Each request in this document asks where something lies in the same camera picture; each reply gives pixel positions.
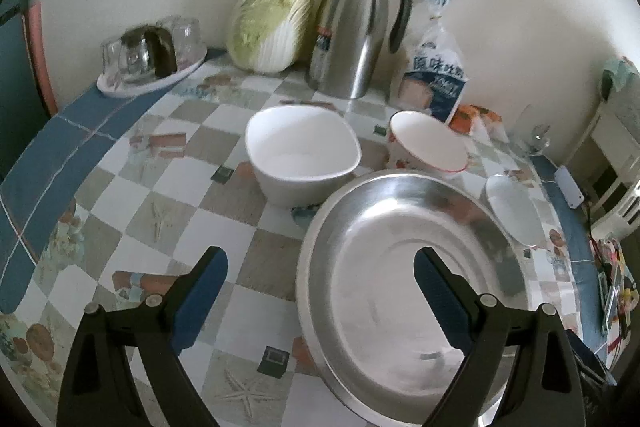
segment stainless steel bowl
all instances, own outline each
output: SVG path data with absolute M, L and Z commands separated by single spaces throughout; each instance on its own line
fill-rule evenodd
M 415 171 L 382 171 L 335 192 L 311 222 L 296 283 L 298 313 L 326 384 L 382 427 L 422 425 L 463 360 L 414 279 L 433 247 L 478 293 L 528 308 L 506 232 L 481 203 Z M 505 353 L 486 407 L 501 396 Z

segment glass cup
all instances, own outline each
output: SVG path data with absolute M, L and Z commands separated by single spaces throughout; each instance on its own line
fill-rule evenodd
M 168 29 L 142 25 L 121 36 L 120 73 L 127 84 L 146 84 L 177 72 L 173 38 Z
M 104 40 L 100 47 L 102 48 L 102 74 L 105 76 L 108 86 L 116 86 L 122 81 L 119 67 L 122 48 L 120 36 Z
M 169 15 L 156 24 L 168 29 L 174 41 L 175 58 L 178 69 L 191 66 L 196 61 L 196 52 L 200 43 L 200 22 L 193 17 Z
M 529 104 L 508 132 L 511 151 L 520 158 L 540 156 L 549 147 L 547 135 L 551 126 L 539 122 L 540 111 Z

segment small white dish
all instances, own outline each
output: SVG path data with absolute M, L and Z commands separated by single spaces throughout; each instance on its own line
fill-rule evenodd
M 542 247 L 545 231 L 529 191 L 524 185 L 504 174 L 486 181 L 484 191 L 495 217 L 513 238 L 525 247 Z
M 344 118 L 311 105 L 257 112 L 247 123 L 244 142 L 264 195 L 288 208 L 322 203 L 348 181 L 362 156 Z
M 452 174 L 466 169 L 462 138 L 440 120 L 418 111 L 399 111 L 389 120 L 388 169 Z
M 207 45 L 204 42 L 200 43 L 200 48 L 196 53 L 194 53 L 194 56 L 196 57 L 196 60 L 193 64 L 190 64 L 186 68 L 177 71 L 174 74 L 170 74 L 169 76 L 160 78 L 155 82 L 143 84 L 142 86 L 127 86 L 126 84 L 110 86 L 104 73 L 102 73 L 98 77 L 95 85 L 102 93 L 112 98 L 131 98 L 139 94 L 145 94 L 148 92 L 157 91 L 158 89 L 164 89 L 165 87 L 169 87 L 176 82 L 180 82 L 182 79 L 189 76 L 191 73 L 193 73 L 193 71 L 197 70 L 202 65 L 205 57 L 207 56 Z

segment checkered tablecloth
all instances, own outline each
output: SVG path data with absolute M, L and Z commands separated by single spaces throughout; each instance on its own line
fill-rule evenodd
M 164 95 L 87 176 L 52 232 L 20 305 L 0 315 L 0 350 L 50 420 L 84 305 L 97 301 L 108 311 L 133 305 L 117 291 L 113 273 L 180 275 L 217 245 L 228 256 L 226 282 L 180 361 L 220 425 L 367 425 L 328 390 L 302 341 L 294 284 L 313 211 L 268 204 L 247 164 L 242 134 L 249 118 L 289 102 L 324 103 L 339 111 L 362 146 L 356 174 L 383 168 L 386 125 L 395 110 L 385 105 L 382 92 L 339 100 L 311 90 L 302 69 L 265 77 L 236 70 L 222 57 Z M 150 138 L 183 133 L 183 144 L 154 145 Z M 565 326 L 580 333 L 562 230 L 540 180 L 481 125 L 463 139 L 470 165 L 449 182 L 479 198 L 488 176 L 517 172 L 549 237 L 546 248 L 516 252 L 530 305 L 552 302 Z M 259 370 L 274 354 L 286 365 L 279 378 Z M 165 425 L 137 350 L 129 350 L 129 359 L 151 422 Z

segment bowl with red rim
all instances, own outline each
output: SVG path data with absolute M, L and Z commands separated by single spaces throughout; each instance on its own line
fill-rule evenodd
M 419 111 L 399 111 L 389 120 L 388 169 L 455 174 L 468 165 L 465 143 L 440 120 Z

